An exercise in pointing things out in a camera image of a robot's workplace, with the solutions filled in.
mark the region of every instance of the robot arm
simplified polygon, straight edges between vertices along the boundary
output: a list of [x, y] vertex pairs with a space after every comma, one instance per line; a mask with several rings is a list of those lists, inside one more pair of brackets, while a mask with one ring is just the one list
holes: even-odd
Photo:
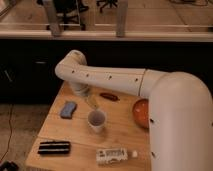
[[197, 77], [184, 72], [89, 67], [76, 50], [55, 71], [80, 96], [87, 96], [88, 85], [94, 85], [149, 99], [153, 171], [213, 170], [212, 96]]
[[93, 85], [148, 98], [152, 87], [166, 72], [86, 66], [86, 58], [73, 50], [56, 66], [56, 75], [69, 82], [76, 95], [87, 96]]

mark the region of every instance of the office chair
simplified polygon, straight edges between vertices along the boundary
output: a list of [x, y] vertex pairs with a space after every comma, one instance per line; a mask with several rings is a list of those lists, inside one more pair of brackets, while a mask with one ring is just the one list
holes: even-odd
[[100, 2], [105, 2], [101, 7], [100, 7], [100, 13], [103, 12], [103, 8], [107, 5], [110, 5], [110, 8], [112, 8], [112, 6], [114, 5], [115, 7], [117, 7], [117, 2], [118, 0], [97, 0], [96, 1], [96, 5], [100, 6]]
[[[87, 11], [89, 9], [88, 6], [83, 5], [82, 0], [53, 0], [53, 3], [55, 5], [55, 9], [57, 14], [62, 13], [62, 21], [64, 23], [64, 30], [68, 26], [66, 26], [69, 22], [80, 24], [81, 30], [85, 30], [86, 26], [79, 18], [80, 16], [73, 15], [73, 16], [67, 16], [68, 13], [78, 10], [77, 13]], [[37, 0], [37, 4], [43, 5], [42, 0]]]

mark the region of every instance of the wooden table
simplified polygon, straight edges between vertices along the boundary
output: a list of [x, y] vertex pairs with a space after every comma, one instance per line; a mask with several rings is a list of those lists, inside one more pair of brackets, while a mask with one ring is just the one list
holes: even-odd
[[[47, 118], [26, 160], [31, 170], [79, 171], [79, 170], [116, 170], [150, 171], [150, 145], [147, 130], [137, 126], [132, 117], [133, 104], [139, 97], [113, 92], [101, 88], [92, 88], [92, 92], [102, 110], [107, 113], [107, 124], [100, 134], [96, 134], [87, 124], [87, 115], [92, 108], [86, 102], [72, 94], [64, 83], [52, 105]], [[119, 97], [113, 102], [99, 96], [100, 92], [111, 92]], [[75, 101], [77, 109], [72, 119], [59, 116], [66, 101]], [[41, 156], [37, 154], [41, 141], [68, 140], [72, 144], [69, 155]], [[138, 157], [111, 165], [99, 166], [96, 163], [96, 149], [124, 147], [129, 152], [137, 150]]]

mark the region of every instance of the cable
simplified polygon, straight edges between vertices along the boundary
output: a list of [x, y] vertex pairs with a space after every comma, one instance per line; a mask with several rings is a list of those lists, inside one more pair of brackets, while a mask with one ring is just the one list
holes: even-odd
[[9, 139], [8, 139], [8, 141], [7, 141], [7, 148], [6, 148], [5, 153], [3, 154], [3, 156], [2, 156], [1, 159], [0, 159], [0, 163], [2, 163], [2, 160], [3, 160], [4, 157], [7, 155], [8, 151], [9, 151], [9, 148], [10, 148], [10, 140], [11, 140], [11, 137], [12, 137], [12, 134], [13, 134], [12, 124], [11, 124], [12, 113], [13, 113], [13, 107], [14, 107], [14, 105], [12, 104], [12, 105], [11, 105], [11, 108], [10, 108], [10, 111], [9, 111], [10, 135], [9, 135]]
[[184, 0], [169, 0], [169, 2], [173, 4], [189, 4], [189, 5], [199, 6], [199, 7], [207, 6], [209, 2], [212, 3], [211, 0], [204, 0], [204, 1], [205, 1], [204, 4], [197, 4], [196, 2], [186, 2]]

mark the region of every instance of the white cup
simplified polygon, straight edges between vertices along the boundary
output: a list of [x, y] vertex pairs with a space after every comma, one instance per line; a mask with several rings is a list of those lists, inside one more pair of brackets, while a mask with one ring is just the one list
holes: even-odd
[[106, 113], [100, 109], [93, 110], [88, 114], [87, 121], [94, 132], [100, 133], [106, 123]]

